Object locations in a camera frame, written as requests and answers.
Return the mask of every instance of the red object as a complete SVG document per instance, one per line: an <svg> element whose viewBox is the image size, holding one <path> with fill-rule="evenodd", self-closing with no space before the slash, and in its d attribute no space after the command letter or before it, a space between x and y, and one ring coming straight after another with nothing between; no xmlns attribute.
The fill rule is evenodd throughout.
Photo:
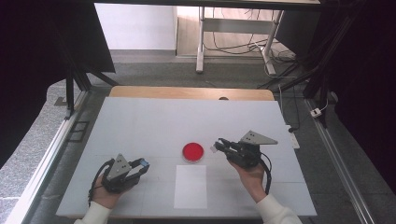
<svg viewBox="0 0 396 224"><path fill-rule="evenodd" d="M188 143L183 147L183 156L187 161L198 161L204 156L204 149L198 143Z"/></svg>

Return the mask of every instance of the wall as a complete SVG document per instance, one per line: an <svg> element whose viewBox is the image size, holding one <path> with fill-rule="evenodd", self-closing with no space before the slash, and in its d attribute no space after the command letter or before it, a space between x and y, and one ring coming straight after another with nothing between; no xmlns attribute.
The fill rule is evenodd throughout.
<svg viewBox="0 0 396 224"><path fill-rule="evenodd" d="M177 8L95 4L109 49L176 49Z"/></svg>

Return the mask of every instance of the white table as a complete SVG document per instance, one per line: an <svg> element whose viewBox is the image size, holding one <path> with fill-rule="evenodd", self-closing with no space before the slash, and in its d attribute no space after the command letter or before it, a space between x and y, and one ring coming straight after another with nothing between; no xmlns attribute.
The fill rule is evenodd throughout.
<svg viewBox="0 0 396 224"><path fill-rule="evenodd" d="M106 98L57 215L83 217L95 173L122 153L128 161L143 157L150 167L113 217L259 217L224 154L209 149L219 137L237 141L249 130L278 141L261 148L273 164L270 193L297 215L315 216L277 102L118 97ZM198 163L182 159L189 142L205 149ZM196 189L190 199L184 184Z"/></svg>

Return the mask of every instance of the black curtain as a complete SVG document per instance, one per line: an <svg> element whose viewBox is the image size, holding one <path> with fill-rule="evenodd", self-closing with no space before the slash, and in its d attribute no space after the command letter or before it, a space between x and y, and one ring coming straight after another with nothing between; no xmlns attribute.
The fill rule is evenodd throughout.
<svg viewBox="0 0 396 224"><path fill-rule="evenodd" d="M0 1L0 167L29 131L62 79L71 56L77 67L114 72L90 3Z"/></svg>
<svg viewBox="0 0 396 224"><path fill-rule="evenodd" d="M366 2L334 54L330 89L339 119L396 193L395 15L391 1Z"/></svg>

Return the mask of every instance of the white sleeve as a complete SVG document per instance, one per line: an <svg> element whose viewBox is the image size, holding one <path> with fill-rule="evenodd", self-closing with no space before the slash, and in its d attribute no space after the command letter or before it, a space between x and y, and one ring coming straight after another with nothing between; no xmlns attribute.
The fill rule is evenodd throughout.
<svg viewBox="0 0 396 224"><path fill-rule="evenodd" d="M103 207L99 203L91 202L83 219L78 219L75 224L106 224L107 218L111 213L111 209Z"/></svg>
<svg viewBox="0 0 396 224"><path fill-rule="evenodd" d="M301 224L301 220L288 207L282 206L274 196L267 195L256 204L264 224Z"/></svg>

